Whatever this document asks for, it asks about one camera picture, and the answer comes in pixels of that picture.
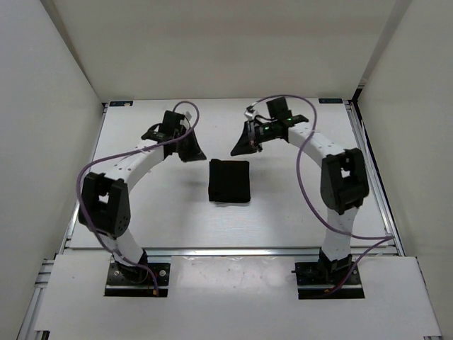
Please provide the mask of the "black skirt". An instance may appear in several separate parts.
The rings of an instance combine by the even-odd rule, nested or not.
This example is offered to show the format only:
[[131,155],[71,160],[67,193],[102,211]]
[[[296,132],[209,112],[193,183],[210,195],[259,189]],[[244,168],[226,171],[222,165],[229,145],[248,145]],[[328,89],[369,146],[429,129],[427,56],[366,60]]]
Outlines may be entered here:
[[208,198],[216,203],[249,203],[251,200],[250,163],[211,159]]

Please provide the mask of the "left blue corner label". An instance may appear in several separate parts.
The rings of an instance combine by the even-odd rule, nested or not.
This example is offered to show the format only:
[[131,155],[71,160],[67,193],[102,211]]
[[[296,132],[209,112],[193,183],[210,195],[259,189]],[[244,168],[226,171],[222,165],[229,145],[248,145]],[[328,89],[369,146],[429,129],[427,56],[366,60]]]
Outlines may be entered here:
[[110,107],[130,107],[134,101],[111,101],[109,103]]

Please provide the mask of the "blue corner label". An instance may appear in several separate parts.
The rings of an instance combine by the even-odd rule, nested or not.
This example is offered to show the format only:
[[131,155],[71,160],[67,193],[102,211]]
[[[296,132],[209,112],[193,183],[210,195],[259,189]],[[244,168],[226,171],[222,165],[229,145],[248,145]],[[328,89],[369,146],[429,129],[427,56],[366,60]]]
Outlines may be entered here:
[[134,101],[111,101],[109,103],[110,107],[130,107]]
[[341,98],[319,98],[320,104],[343,104]]

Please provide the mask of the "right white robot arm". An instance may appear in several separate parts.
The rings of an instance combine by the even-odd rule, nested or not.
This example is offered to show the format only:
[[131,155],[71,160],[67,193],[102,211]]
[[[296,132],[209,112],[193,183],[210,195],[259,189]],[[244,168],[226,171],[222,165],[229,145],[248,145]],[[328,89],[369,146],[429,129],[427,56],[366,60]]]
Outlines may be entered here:
[[303,115],[293,115],[286,98],[265,100],[268,118],[261,117],[254,105],[246,108],[241,136],[231,156],[261,152],[264,142],[282,139],[298,148],[297,160],[307,155],[321,170],[320,194],[327,208],[321,218],[326,236],[320,249],[318,275],[326,283],[336,282],[350,263],[350,240],[355,217],[369,195],[363,153],[346,149],[316,131],[316,123]]

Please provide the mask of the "right blue corner label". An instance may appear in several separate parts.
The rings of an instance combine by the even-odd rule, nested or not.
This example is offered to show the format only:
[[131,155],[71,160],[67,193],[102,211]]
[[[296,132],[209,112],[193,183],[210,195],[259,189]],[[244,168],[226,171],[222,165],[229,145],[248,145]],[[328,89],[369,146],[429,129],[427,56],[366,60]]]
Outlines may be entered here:
[[343,104],[341,98],[319,98],[320,104]]

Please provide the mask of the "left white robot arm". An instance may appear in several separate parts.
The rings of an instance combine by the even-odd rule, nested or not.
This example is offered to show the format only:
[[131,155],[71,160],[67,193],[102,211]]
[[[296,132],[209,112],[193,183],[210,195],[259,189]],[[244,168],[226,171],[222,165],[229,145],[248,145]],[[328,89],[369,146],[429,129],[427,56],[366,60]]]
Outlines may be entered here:
[[168,110],[161,123],[151,126],[137,146],[128,152],[93,161],[93,165],[113,160],[109,170],[96,173],[87,165],[76,180],[79,223],[92,232],[101,246],[124,267],[132,283],[146,280],[149,270],[145,251],[129,231],[130,193],[151,169],[177,154],[182,162],[206,158],[195,136],[200,117]]

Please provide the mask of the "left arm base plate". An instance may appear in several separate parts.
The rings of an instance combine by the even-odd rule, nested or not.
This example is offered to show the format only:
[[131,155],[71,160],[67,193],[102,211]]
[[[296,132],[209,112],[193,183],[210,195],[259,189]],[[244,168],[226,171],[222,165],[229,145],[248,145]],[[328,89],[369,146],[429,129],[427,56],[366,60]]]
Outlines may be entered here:
[[149,262],[148,267],[156,277],[158,290],[155,289],[154,280],[148,271],[118,265],[111,259],[105,281],[104,296],[167,298],[171,263]]

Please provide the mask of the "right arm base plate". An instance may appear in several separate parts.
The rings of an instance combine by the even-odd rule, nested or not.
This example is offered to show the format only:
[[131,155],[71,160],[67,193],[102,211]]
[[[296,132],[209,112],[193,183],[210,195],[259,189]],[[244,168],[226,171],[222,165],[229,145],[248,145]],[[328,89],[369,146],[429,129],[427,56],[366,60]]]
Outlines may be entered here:
[[294,264],[299,300],[363,299],[365,293],[357,264],[349,254],[330,261],[320,251],[316,261]]

